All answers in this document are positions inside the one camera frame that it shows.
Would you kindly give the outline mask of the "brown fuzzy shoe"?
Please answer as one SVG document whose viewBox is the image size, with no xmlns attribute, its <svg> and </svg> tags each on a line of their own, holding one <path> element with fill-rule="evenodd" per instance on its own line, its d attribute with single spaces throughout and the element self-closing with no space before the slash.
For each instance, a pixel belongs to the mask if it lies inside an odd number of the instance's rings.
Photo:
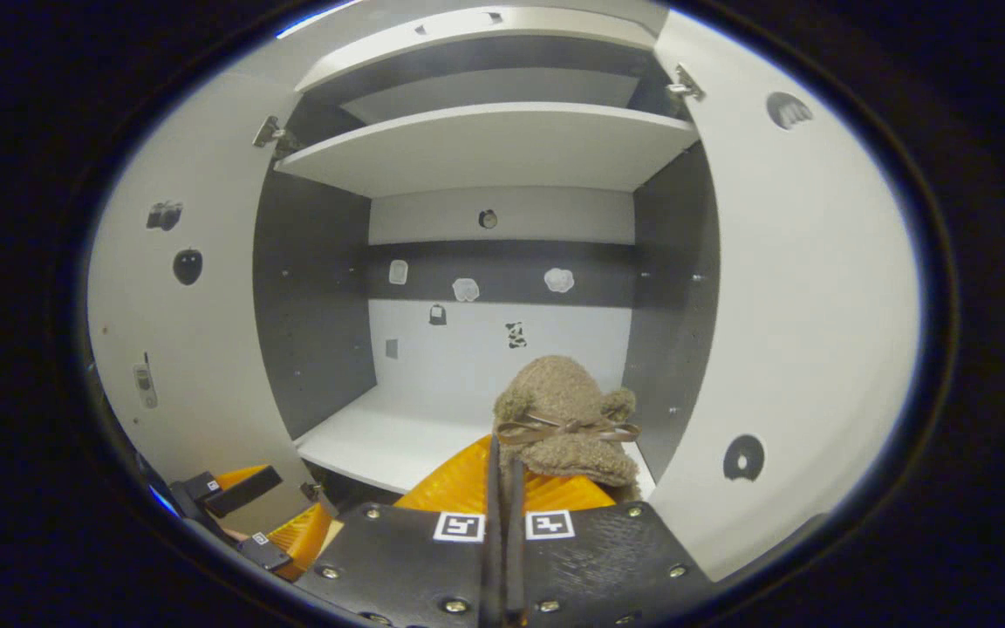
<svg viewBox="0 0 1005 628">
<path fill-rule="evenodd" d="M 615 503 L 639 500 L 639 465 L 625 450 L 639 438 L 639 427 L 630 421 L 635 411 L 633 391 L 603 391 L 574 358 L 535 358 L 492 408 L 502 488 L 515 480 L 520 464 L 538 476 L 585 477 Z"/>
</svg>

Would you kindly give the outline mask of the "white cabinet shelf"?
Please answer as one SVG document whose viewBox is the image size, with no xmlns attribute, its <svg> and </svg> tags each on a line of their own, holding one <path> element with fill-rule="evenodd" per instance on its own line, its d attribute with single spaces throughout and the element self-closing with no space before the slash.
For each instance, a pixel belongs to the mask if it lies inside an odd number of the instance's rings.
<svg viewBox="0 0 1005 628">
<path fill-rule="evenodd" d="M 468 104 L 368 125 L 280 160 L 379 199 L 452 189 L 631 192 L 701 139 L 693 123 L 604 104 Z"/>
</svg>

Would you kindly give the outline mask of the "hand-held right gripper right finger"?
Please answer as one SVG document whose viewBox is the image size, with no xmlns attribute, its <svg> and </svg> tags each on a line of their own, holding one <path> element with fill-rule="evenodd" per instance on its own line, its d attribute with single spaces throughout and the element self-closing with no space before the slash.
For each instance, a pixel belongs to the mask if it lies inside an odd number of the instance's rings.
<svg viewBox="0 0 1005 628">
<path fill-rule="evenodd" d="M 561 503 L 535 506 L 526 469 L 510 465 L 508 620 L 515 628 L 670 628 L 718 595 L 653 506 L 594 508 L 598 486 L 556 478 Z"/>
</svg>

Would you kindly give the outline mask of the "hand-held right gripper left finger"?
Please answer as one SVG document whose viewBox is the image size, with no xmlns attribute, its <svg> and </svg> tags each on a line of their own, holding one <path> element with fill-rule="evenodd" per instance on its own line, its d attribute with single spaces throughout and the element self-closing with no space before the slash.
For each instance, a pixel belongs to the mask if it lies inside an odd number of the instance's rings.
<svg viewBox="0 0 1005 628">
<path fill-rule="evenodd" d="M 466 446 L 392 504 L 339 519 L 297 588 L 340 628 L 500 628 L 497 446 Z"/>
</svg>

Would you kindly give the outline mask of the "white cabinet door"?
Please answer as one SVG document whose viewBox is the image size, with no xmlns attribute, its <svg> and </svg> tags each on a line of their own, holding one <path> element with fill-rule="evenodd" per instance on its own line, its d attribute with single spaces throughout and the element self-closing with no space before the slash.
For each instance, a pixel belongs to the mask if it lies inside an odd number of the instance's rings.
<svg viewBox="0 0 1005 628">
<path fill-rule="evenodd" d="M 223 518 L 274 529 L 306 508 L 294 444 L 330 413 L 347 347 L 332 292 L 366 242 L 366 203 L 255 147 L 300 96 L 221 72 L 153 128 L 113 182 L 86 283 L 92 353 L 133 445 L 165 481 L 271 465 L 282 484 Z"/>
<path fill-rule="evenodd" d="M 721 267 L 701 392 L 649 502 L 711 580 L 829 513 L 896 430 L 924 301 L 904 198 L 821 89 L 673 11 Z"/>
</svg>

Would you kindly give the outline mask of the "white shoe cabinet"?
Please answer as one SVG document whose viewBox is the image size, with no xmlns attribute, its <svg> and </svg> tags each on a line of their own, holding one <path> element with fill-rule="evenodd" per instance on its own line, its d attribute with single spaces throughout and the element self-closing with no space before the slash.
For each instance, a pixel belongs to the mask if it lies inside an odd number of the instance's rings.
<svg viewBox="0 0 1005 628">
<path fill-rule="evenodd" d="M 100 211 L 140 143 L 209 79 L 250 69 L 298 92 L 290 124 L 271 116 L 256 132 L 255 147 L 274 147 L 275 170 L 322 140 L 468 104 L 604 104 L 695 126 L 689 104 L 703 99 L 702 88 L 685 68 L 668 71 L 657 57 L 673 11 L 700 17 L 821 89 L 904 198 L 924 282 L 906 410 L 924 357 L 926 279 L 900 164 L 793 60 L 670 0 L 348 0 L 209 67 L 151 118 L 104 182 L 81 291 L 97 381 L 86 283 Z M 641 434 L 625 450 L 639 465 L 642 501 L 651 505 L 701 392 L 717 317 L 721 236 L 702 139 L 631 192 L 502 187 L 372 199 L 340 191 L 366 203 L 366 242 L 352 248 L 332 292 L 348 345 L 332 358 L 338 401 L 296 433 L 308 470 L 406 495 L 490 432 L 494 403 L 520 369 L 565 355 L 603 391 L 626 388 L 637 396 L 632 421 Z M 904 410 L 851 496 L 725 579 L 801 548 L 857 505 L 904 432 Z"/>
</svg>

